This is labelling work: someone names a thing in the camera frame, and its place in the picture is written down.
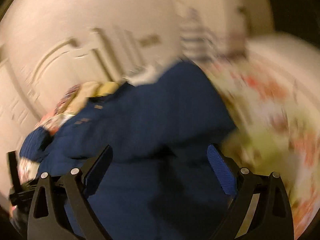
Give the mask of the navy blue puffer jacket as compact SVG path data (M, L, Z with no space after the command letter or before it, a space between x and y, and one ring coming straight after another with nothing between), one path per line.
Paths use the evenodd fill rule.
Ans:
M113 239L208 239L228 201L207 148L235 128L204 72L181 61L155 83L89 99L54 135L36 129L20 156L58 176L111 146L88 202Z

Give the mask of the white window bench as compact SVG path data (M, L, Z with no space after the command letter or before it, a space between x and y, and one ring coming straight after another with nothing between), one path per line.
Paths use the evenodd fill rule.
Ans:
M247 56L293 93L308 119L319 128L319 49L290 34L250 38Z

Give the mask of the white nightstand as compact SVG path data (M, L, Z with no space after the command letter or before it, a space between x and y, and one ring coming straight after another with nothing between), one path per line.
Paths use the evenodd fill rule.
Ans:
M159 79L164 70L161 65L148 65L129 72L124 79L133 86L151 84Z

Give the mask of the white wardrobe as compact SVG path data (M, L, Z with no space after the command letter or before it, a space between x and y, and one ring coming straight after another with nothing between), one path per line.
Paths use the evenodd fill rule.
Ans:
M25 137L33 130L38 118L33 114L19 91L9 59L1 47L1 194L8 196L11 179L7 153L18 153Z

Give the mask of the floral bed quilt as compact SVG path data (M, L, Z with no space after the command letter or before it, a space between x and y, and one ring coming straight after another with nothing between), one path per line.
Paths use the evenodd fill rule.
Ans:
M231 157L263 175L280 169L300 237L319 210L319 108L296 80L257 60L218 59L202 70L239 128L226 142Z

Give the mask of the patterned round cushion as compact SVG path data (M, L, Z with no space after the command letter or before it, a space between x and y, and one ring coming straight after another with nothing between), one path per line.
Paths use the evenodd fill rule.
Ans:
M76 97L80 88L81 88L80 84L74 85L69 90L67 90L67 92L65 92L62 99L57 103L54 109L55 115L63 113L66 110L66 108L71 103L71 101Z

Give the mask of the wall socket plate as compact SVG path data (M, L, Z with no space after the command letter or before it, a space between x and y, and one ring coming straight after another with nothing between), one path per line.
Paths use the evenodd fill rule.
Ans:
M155 46L157 44L161 44L161 38L157 34L151 34L140 38L138 43L141 47Z

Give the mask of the cream yellow pillow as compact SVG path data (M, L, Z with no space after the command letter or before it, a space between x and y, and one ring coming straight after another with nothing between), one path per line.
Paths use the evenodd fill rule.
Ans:
M89 98L113 94L119 87L119 83L111 81L106 83L98 83L95 81L83 83L75 98L67 106L65 113L76 115L85 107Z

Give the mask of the sailboat print curtain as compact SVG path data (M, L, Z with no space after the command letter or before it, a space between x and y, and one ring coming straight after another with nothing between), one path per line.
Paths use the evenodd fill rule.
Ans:
M211 58L242 54L247 36L244 0L177 0L199 18Z

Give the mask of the white wooden headboard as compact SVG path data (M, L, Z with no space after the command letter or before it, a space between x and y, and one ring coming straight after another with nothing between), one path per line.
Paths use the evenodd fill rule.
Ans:
M90 28L86 43L67 37L40 56L26 78L27 98L36 113L43 116L74 85L91 81L123 82L140 69L132 63L122 64L116 46L105 32L101 28Z

